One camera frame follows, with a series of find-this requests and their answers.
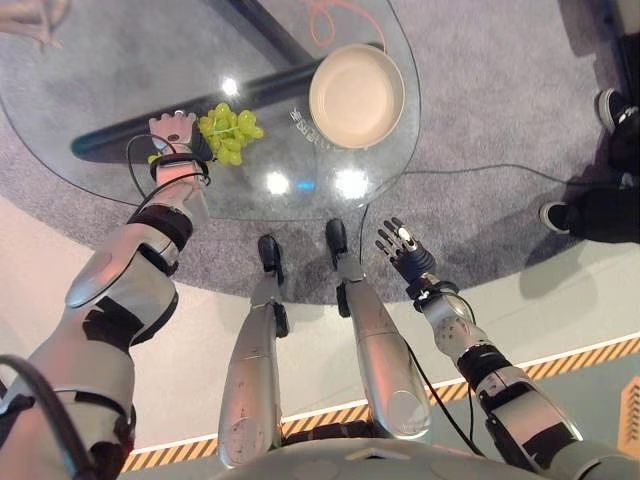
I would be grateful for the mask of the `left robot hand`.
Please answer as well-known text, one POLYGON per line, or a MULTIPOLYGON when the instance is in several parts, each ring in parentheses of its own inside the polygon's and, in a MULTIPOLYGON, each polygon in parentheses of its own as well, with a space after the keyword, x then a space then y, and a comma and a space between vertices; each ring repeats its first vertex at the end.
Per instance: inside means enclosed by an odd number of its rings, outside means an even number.
POLYGON ((154 146, 162 153, 191 152, 201 160, 210 161, 213 154, 198 128, 197 120, 195 113, 182 110, 150 118, 148 126, 154 146))

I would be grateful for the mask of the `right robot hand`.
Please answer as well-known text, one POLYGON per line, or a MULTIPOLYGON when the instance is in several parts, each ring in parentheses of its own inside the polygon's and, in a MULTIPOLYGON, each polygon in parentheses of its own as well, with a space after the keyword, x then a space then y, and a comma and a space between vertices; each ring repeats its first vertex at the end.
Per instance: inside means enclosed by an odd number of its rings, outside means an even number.
POLYGON ((407 284, 435 271, 433 255, 397 217, 385 220, 377 233, 379 238, 375 241, 376 247, 407 284))

